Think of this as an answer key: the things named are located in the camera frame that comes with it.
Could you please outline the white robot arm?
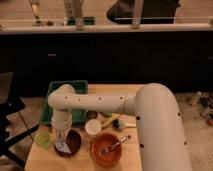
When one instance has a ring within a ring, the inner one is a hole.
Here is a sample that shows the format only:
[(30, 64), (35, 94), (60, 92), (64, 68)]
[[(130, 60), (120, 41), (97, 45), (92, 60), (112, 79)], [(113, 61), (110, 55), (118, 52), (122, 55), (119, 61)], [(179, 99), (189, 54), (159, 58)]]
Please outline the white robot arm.
[(193, 171), (181, 112), (173, 93), (162, 84), (110, 94), (77, 94), (64, 84), (50, 93), (48, 104), (53, 109), (52, 126), (58, 131), (71, 125), (71, 109), (133, 114), (143, 171)]

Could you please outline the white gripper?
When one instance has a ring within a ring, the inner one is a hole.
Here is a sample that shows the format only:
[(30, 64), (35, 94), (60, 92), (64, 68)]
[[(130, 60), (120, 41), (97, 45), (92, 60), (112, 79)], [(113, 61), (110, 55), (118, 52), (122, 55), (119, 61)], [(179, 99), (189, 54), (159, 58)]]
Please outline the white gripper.
[(64, 138), (65, 132), (71, 128), (72, 125), (72, 117), (69, 116), (65, 121), (58, 121), (54, 118), (51, 119), (52, 127), (55, 129), (56, 138)]

